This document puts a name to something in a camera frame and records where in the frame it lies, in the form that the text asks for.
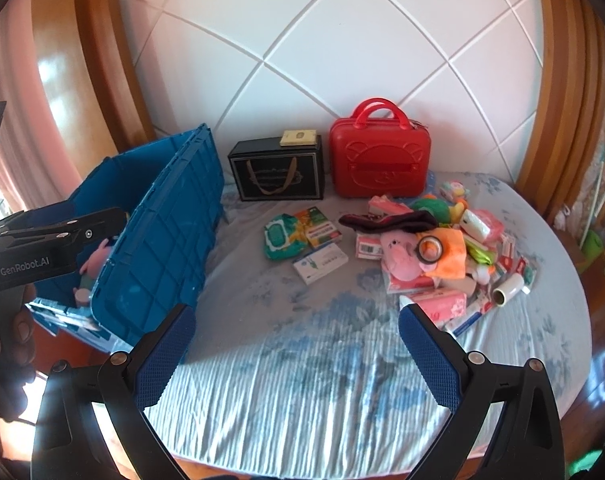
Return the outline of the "person's left hand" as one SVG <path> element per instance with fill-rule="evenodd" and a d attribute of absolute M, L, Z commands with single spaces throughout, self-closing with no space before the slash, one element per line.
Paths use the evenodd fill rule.
<path fill-rule="evenodd" d="M 0 292 L 0 417 L 14 422 L 25 411 L 24 385 L 30 372 L 14 359 L 14 318 L 25 305 L 27 286 L 20 285 Z"/>

